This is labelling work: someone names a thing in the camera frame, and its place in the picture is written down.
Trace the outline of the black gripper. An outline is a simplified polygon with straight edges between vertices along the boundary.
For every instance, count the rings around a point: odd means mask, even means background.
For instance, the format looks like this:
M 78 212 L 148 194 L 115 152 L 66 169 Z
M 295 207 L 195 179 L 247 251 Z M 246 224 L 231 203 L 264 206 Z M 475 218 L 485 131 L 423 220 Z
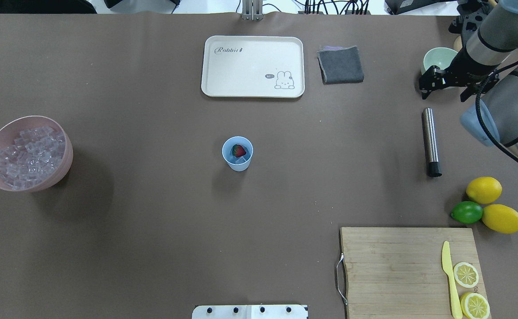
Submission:
M 430 66 L 419 78 L 421 98 L 427 99 L 433 91 L 451 87 L 475 85 L 483 81 L 501 64 L 501 55 L 490 49 L 462 48 L 452 60 L 449 67 L 440 69 Z

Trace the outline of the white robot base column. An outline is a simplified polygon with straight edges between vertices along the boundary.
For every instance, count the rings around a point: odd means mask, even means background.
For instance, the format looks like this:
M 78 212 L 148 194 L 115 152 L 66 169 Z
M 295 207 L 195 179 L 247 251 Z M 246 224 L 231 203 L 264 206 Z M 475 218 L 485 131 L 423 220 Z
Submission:
M 200 305 L 192 311 L 192 319 L 308 319 L 307 305 L 248 304 Z

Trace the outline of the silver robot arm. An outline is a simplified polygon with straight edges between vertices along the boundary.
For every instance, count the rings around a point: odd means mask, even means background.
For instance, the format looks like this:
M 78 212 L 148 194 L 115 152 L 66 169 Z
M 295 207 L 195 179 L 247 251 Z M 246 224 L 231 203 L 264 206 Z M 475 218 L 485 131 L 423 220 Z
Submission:
M 449 31 L 463 46 L 447 67 L 428 67 L 419 79 L 421 96 L 462 87 L 461 101 L 474 104 L 460 117 L 484 145 L 494 145 L 518 163 L 518 0 L 462 2 Z

